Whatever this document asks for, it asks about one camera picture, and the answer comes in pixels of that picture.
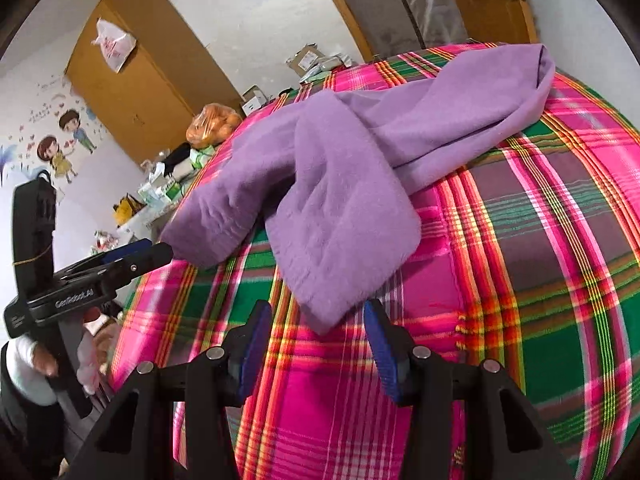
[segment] plastic packaging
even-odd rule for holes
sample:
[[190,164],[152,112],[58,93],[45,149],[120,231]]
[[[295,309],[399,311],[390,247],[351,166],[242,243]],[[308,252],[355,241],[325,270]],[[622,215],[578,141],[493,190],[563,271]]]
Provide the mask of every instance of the plastic packaging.
[[187,128],[187,142],[197,150],[228,139],[242,123],[238,112],[225,105],[206,105]]
[[98,37],[91,43],[100,45],[102,56],[107,65],[115,73],[118,73],[129,54],[136,47],[136,38],[102,18],[98,19],[96,28],[98,29]]

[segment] plaid blanket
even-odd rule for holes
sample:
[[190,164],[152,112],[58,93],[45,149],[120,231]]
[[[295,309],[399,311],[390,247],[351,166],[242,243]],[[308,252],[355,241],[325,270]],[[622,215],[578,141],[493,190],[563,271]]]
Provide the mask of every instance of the plaid blanket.
[[[434,77],[463,50],[492,46],[432,48],[334,74],[253,114],[236,135],[321,89]],[[418,343],[452,360],[502,362],[578,479],[604,478],[639,421],[638,141],[596,92],[558,73],[536,124],[412,196],[422,241],[377,292]],[[230,150],[229,140],[200,182],[216,177]],[[410,410],[381,390],[361,311],[322,338],[306,328],[259,225],[213,269],[174,261],[142,278],[127,305],[113,385],[142,360],[169,366],[219,344],[257,299],[274,307],[266,364],[245,407],[228,412],[242,477],[396,478]],[[454,421],[457,479],[459,407]],[[178,404],[174,452],[182,462],[184,435]]]

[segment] cartoon girl decal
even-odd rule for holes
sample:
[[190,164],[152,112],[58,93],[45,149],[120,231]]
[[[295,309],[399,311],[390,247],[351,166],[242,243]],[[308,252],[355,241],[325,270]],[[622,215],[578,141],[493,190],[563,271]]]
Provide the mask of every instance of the cartoon girl decal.
[[37,152],[38,158],[42,162],[48,162],[51,164],[56,178],[66,176],[66,181],[71,184],[69,173],[73,176],[78,176],[74,171],[74,168],[71,166],[71,162],[69,162],[66,159],[65,154],[62,153],[58,140],[54,136],[50,135],[42,139],[38,144]]

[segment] white plastic bag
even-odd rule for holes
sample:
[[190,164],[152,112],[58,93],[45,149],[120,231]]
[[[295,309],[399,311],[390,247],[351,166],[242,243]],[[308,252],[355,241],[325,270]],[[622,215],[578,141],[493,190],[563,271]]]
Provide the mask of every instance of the white plastic bag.
[[135,48],[136,38],[117,25],[113,25],[113,23],[107,22],[102,18],[98,19],[96,27],[98,29],[98,37],[91,43],[100,45],[102,56],[107,65],[115,73],[118,73],[129,54]]

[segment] cartoon boy decal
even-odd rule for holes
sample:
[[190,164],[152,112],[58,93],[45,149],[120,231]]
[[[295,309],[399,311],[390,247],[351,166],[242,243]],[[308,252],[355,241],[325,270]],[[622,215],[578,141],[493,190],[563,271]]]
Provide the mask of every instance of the cartoon boy decal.
[[80,114],[71,108],[62,114],[60,117],[60,129],[63,131],[74,134],[74,139],[82,144],[90,153],[95,150],[95,145],[91,142],[91,139],[86,134],[86,131],[80,127]]
[[58,140],[54,136],[50,135],[42,139],[38,144],[37,153],[42,162],[51,164],[56,178],[66,176],[66,181],[71,184],[69,173],[78,176],[71,166],[71,162],[66,160],[65,154],[62,153]]

